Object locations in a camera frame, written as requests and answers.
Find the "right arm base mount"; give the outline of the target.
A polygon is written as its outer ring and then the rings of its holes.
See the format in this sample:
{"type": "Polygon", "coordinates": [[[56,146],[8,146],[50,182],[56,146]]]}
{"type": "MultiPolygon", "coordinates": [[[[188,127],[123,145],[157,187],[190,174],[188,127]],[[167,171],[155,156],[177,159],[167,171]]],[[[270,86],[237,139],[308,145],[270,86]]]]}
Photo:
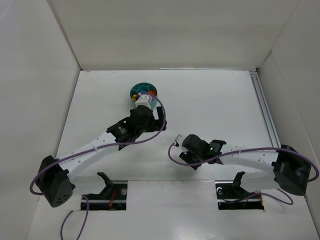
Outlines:
{"type": "Polygon", "coordinates": [[[215,182],[217,206],[219,210],[264,210],[260,195],[253,195],[240,187],[244,171],[238,172],[234,180],[218,180],[215,182]]]}

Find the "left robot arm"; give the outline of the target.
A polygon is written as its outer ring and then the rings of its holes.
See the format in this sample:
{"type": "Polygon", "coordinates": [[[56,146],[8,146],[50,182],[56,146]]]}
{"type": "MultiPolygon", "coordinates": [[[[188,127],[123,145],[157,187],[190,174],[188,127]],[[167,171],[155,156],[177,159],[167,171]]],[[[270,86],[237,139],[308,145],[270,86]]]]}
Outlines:
{"type": "Polygon", "coordinates": [[[85,195],[107,197],[114,190],[114,183],[102,171],[92,177],[81,176],[81,172],[100,159],[120,152],[129,145],[140,144],[138,138],[144,133],[155,136],[166,129],[166,111],[153,110],[139,105],[130,110],[130,115],[110,126],[101,136],[63,158],[45,157],[40,165],[35,184],[53,208],[66,203],[72,196],[85,195]]]}

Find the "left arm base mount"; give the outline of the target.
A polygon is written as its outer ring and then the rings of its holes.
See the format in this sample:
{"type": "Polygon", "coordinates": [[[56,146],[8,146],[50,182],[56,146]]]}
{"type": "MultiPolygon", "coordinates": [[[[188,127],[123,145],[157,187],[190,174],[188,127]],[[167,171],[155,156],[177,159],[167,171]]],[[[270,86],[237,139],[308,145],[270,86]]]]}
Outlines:
{"type": "Polygon", "coordinates": [[[95,192],[86,195],[90,211],[125,211],[127,209],[127,180],[111,180],[104,172],[97,174],[95,192]]]}

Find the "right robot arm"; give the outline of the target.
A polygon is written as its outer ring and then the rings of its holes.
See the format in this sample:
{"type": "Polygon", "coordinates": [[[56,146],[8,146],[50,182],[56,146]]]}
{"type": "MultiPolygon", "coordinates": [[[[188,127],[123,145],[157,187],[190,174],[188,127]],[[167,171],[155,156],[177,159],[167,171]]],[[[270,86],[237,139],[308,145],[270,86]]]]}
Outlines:
{"type": "Polygon", "coordinates": [[[194,170],[203,162],[256,169],[238,172],[233,180],[234,187],[248,193],[269,189],[281,189],[296,196],[306,193],[312,165],[288,145],[250,151],[223,140],[206,142],[195,134],[179,134],[174,142],[182,150],[179,158],[194,170]]]}

